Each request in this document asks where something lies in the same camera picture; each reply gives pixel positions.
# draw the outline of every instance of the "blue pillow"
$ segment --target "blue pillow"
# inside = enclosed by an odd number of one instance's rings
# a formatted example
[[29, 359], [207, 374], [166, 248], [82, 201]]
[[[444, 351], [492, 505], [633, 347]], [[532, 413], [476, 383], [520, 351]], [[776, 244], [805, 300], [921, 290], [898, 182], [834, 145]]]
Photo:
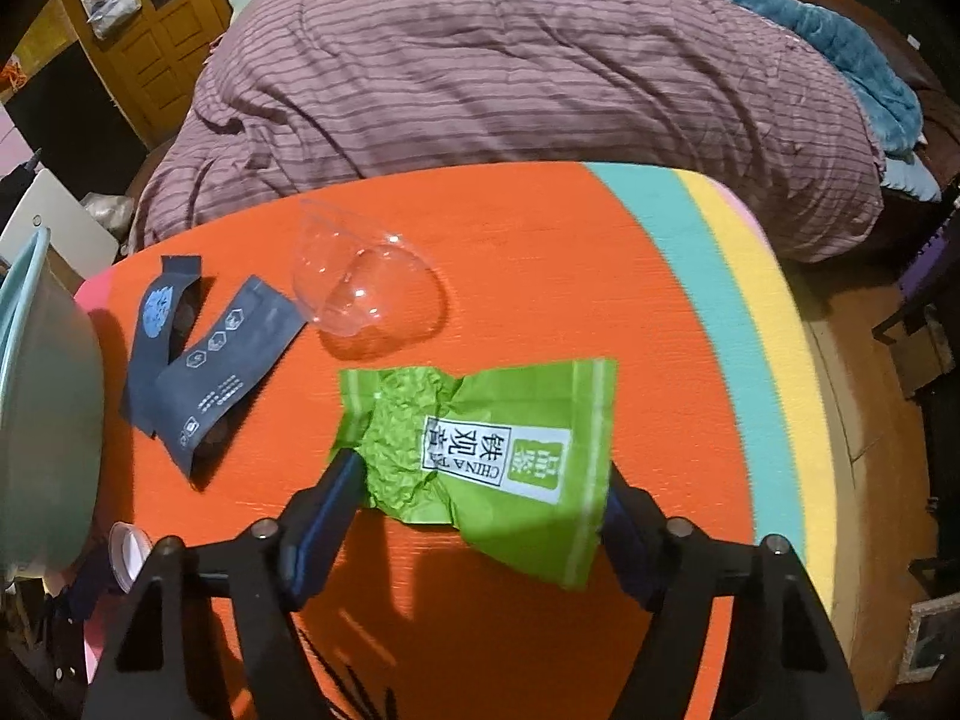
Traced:
[[920, 202], [936, 202], [940, 199], [937, 179], [914, 153], [905, 160], [887, 157], [887, 172], [880, 186], [902, 191]]

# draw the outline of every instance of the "yellow stripe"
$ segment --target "yellow stripe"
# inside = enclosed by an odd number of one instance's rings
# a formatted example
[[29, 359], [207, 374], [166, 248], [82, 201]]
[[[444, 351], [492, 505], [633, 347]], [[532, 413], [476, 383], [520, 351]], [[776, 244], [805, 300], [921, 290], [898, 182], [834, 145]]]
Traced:
[[712, 181], [699, 173], [676, 172], [712, 228], [757, 327], [781, 399], [800, 482], [806, 570], [824, 607], [831, 610], [837, 546], [833, 456], [813, 360], [803, 354], [808, 344], [797, 307], [776, 259]]

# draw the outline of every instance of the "plastic lid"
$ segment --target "plastic lid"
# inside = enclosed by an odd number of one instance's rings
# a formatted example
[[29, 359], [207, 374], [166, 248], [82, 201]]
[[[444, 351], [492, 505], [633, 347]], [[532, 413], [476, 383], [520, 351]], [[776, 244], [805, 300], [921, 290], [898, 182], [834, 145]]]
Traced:
[[293, 275], [304, 317], [333, 336], [373, 327], [406, 341], [445, 318], [440, 280], [399, 234], [318, 200], [304, 201]]
[[121, 590], [130, 592], [151, 549], [150, 539], [136, 525], [114, 522], [109, 535], [110, 568]]

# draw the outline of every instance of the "blue logo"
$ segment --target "blue logo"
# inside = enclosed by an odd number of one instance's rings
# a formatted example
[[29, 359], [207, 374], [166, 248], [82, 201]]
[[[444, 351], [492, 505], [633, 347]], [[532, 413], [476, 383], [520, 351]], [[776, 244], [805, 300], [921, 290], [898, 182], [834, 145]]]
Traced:
[[143, 307], [143, 332], [149, 338], [156, 338], [163, 329], [170, 314], [170, 304], [173, 302], [174, 288], [161, 287], [153, 290]]

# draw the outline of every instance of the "wooden door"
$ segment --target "wooden door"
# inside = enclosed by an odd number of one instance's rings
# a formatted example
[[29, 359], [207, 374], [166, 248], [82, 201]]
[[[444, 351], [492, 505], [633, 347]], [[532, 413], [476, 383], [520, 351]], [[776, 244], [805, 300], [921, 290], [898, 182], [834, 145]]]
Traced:
[[229, 25], [227, 0], [140, 0], [141, 11], [97, 40], [80, 0], [61, 0], [109, 93], [154, 148], [176, 134], [210, 42]]

